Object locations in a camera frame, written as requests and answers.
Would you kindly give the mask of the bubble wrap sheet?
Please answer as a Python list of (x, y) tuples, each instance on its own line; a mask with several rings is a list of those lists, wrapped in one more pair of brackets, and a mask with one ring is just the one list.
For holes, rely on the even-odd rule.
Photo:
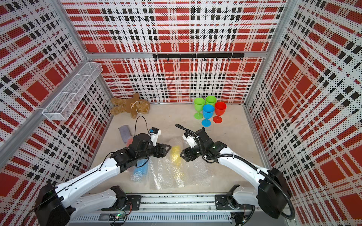
[(148, 166), (151, 190), (182, 189), (187, 186), (209, 186), (214, 171), (203, 160), (185, 162), (183, 159), (154, 158)]

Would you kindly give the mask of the yellow glass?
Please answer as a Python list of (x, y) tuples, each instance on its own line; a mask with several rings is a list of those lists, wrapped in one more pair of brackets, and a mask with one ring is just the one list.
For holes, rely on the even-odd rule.
[(184, 160), (180, 157), (183, 150), (183, 142), (180, 138), (173, 138), (168, 143), (172, 148), (169, 151), (172, 177), (177, 188), (185, 187), (187, 182), (187, 171)]

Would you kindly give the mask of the light blue glass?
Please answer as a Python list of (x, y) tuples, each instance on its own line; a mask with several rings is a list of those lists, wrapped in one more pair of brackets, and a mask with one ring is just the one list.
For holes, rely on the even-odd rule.
[(204, 119), (201, 122), (203, 127), (209, 127), (211, 125), (210, 118), (213, 117), (214, 110), (215, 110), (215, 108), (212, 105), (203, 106), (202, 114), (203, 114)]

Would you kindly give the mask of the green wine glass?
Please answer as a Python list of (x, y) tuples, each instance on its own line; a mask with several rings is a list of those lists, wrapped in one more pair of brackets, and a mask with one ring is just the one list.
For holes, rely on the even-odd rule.
[(215, 96), (207, 96), (205, 98), (205, 105), (211, 105), (215, 107), (216, 103), (217, 103), (217, 98)]
[(196, 98), (194, 99), (194, 108), (196, 113), (194, 114), (194, 118), (197, 120), (203, 119), (202, 111), (205, 105), (205, 100), (203, 98)]

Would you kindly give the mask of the red glass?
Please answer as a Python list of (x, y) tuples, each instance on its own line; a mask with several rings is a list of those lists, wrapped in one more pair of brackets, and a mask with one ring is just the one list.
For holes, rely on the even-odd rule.
[(224, 102), (217, 102), (215, 104), (215, 114), (216, 116), (213, 118), (215, 123), (221, 123), (222, 118), (221, 116), (225, 113), (227, 105)]

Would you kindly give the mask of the pink glass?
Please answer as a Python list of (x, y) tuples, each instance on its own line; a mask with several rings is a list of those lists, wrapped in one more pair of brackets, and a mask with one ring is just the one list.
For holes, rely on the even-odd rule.
[(126, 147), (129, 147), (133, 142), (133, 137), (129, 137), (127, 142), (126, 142)]

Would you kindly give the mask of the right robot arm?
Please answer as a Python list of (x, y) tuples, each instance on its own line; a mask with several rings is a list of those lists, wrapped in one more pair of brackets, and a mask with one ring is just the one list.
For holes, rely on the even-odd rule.
[(296, 210), (291, 201), (292, 193), (280, 170), (258, 166), (236, 154), (223, 142), (214, 142), (205, 128), (194, 132), (180, 124), (175, 126), (185, 132), (183, 139), (189, 145), (182, 150), (181, 158), (191, 162), (201, 157), (208, 164), (223, 165), (253, 186), (253, 192), (245, 192), (239, 185), (235, 185), (229, 191), (228, 203), (231, 208), (248, 204), (260, 207), (272, 218), (279, 216), (290, 220), (295, 218)]

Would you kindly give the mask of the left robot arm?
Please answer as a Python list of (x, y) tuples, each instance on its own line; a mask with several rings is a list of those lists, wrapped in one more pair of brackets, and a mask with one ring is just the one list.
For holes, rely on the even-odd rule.
[(41, 226), (65, 226), (83, 214), (102, 208), (110, 208), (122, 198), (122, 190), (114, 186), (107, 191), (86, 196), (86, 193), (104, 181), (115, 177), (137, 162), (149, 157), (163, 158), (171, 150), (167, 144), (157, 142), (158, 134), (141, 133), (133, 137), (132, 143), (115, 152), (95, 168), (54, 186), (43, 186), (31, 210)]

